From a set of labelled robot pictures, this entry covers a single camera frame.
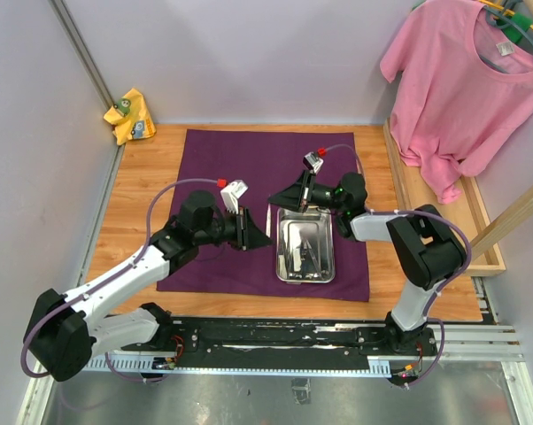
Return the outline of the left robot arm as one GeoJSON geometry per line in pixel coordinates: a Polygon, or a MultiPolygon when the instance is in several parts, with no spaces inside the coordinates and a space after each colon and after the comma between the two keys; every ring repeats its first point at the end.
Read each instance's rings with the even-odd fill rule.
{"type": "Polygon", "coordinates": [[[91,359],[113,350],[133,344],[165,349],[174,340],[170,312],[154,303],[126,314],[114,315],[112,310],[187,266],[200,247],[224,243],[251,251],[272,240],[254,223],[248,208],[221,212],[211,192],[191,192],[180,211],[127,260],[64,294],[43,292],[27,325],[23,352],[33,354],[55,381],[64,382],[91,359]]]}

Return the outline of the purple surgical wrap cloth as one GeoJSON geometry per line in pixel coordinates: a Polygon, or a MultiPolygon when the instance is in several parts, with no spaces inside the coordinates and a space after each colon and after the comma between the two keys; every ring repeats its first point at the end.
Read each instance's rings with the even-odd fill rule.
{"type": "MultiPolygon", "coordinates": [[[[275,228],[275,209],[268,198],[293,183],[303,171],[309,151],[327,148],[329,154],[318,181],[330,187],[356,170],[351,133],[284,133],[188,130],[179,178],[243,180],[248,190],[241,203],[249,208],[260,228],[275,228]]],[[[158,282],[160,292],[231,293],[273,297],[369,300],[369,270],[364,243],[333,237],[335,278],[327,284],[288,284],[275,272],[276,248],[271,245],[248,252],[229,245],[201,247],[187,266],[158,282]]]]}

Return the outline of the steel instrument tray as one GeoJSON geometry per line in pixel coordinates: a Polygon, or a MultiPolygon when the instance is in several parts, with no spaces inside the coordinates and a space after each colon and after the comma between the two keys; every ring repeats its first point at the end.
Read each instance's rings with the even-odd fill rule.
{"type": "Polygon", "coordinates": [[[336,275],[329,210],[277,211],[276,275],[288,284],[330,283],[336,275]]]}

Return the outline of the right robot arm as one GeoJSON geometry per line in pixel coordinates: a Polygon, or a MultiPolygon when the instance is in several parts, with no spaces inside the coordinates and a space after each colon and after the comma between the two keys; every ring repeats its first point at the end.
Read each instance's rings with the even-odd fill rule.
{"type": "Polygon", "coordinates": [[[295,213],[310,206],[333,213],[337,233],[344,239],[392,243],[406,283],[375,344],[403,354],[415,348],[422,337],[437,293],[467,269],[468,241],[433,205],[374,212],[367,209],[366,201],[362,174],[346,173],[331,188],[319,184],[315,174],[308,171],[268,199],[270,204],[295,213]]]}

